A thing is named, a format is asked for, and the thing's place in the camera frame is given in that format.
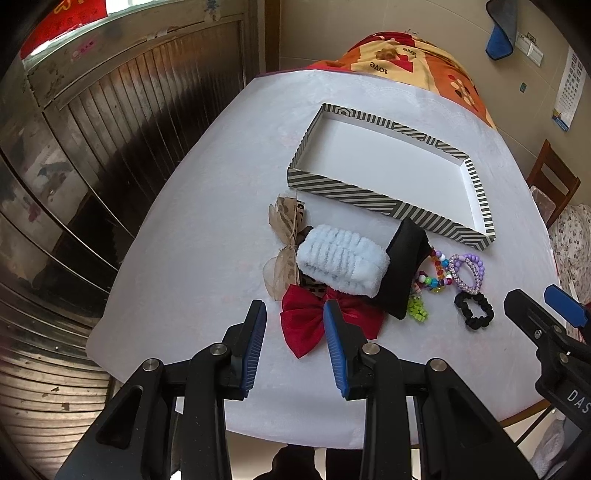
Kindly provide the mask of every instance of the red bow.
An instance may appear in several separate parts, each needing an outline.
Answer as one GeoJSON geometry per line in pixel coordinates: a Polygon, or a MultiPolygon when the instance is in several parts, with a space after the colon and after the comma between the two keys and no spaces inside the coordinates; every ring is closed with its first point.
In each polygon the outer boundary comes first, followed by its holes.
{"type": "Polygon", "coordinates": [[[365,337],[373,340],[384,321],[385,314],[377,307],[368,305],[361,297],[347,295],[328,287],[321,299],[297,285],[290,285],[281,301],[281,328],[287,346],[297,358],[310,352],[324,335],[322,307],[326,300],[339,302],[347,323],[358,325],[365,337]]]}

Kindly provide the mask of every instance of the light switch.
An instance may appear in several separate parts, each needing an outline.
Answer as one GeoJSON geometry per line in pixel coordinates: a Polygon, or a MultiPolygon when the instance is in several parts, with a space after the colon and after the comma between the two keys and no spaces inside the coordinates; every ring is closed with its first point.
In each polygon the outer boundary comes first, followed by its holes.
{"type": "Polygon", "coordinates": [[[515,39],[515,47],[521,50],[538,67],[542,64],[542,58],[544,58],[544,54],[535,45],[535,43],[533,43],[524,34],[517,32],[517,38],[515,39]]]}
{"type": "Polygon", "coordinates": [[[542,58],[544,58],[544,54],[542,51],[535,46],[534,43],[530,44],[530,49],[527,53],[529,59],[534,62],[538,67],[542,64],[542,58]]]}

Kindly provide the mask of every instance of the black hair tie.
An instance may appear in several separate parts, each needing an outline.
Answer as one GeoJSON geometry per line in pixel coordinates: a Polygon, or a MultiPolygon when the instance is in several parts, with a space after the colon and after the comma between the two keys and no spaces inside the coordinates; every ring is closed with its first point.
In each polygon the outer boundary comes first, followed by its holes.
{"type": "Polygon", "coordinates": [[[456,295],[456,299],[453,303],[456,304],[456,307],[458,307],[462,312],[462,315],[464,315],[466,326],[470,327],[472,330],[478,330],[480,327],[488,327],[488,324],[495,317],[495,312],[492,311],[492,305],[488,303],[488,300],[482,293],[471,295],[466,291],[461,291],[456,295]],[[474,300],[480,306],[482,311],[486,313],[486,316],[474,317],[467,303],[467,300],[469,299],[474,300]]]}

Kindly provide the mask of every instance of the floral fabric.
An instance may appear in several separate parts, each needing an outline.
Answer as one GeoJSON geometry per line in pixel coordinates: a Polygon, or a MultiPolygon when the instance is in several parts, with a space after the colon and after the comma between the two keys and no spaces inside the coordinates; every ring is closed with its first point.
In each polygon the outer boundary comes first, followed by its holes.
{"type": "Polygon", "coordinates": [[[591,302],[591,207],[568,205],[550,227],[562,289],[573,283],[579,301],[591,302]]]}

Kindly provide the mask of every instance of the colorful beads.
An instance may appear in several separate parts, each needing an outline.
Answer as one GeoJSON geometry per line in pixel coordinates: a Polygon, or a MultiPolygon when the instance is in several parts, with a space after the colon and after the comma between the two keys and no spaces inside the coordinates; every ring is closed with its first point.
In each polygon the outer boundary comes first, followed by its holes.
{"type": "Polygon", "coordinates": [[[416,278],[417,284],[421,288],[428,288],[434,293],[442,291],[447,285],[451,285],[453,280],[449,274],[449,260],[440,250],[431,249],[431,261],[435,266],[437,278],[429,277],[423,270],[421,270],[416,278]]]}
{"type": "Polygon", "coordinates": [[[427,319],[428,314],[420,295],[410,295],[408,298],[407,313],[418,322],[424,322],[427,319]]]}

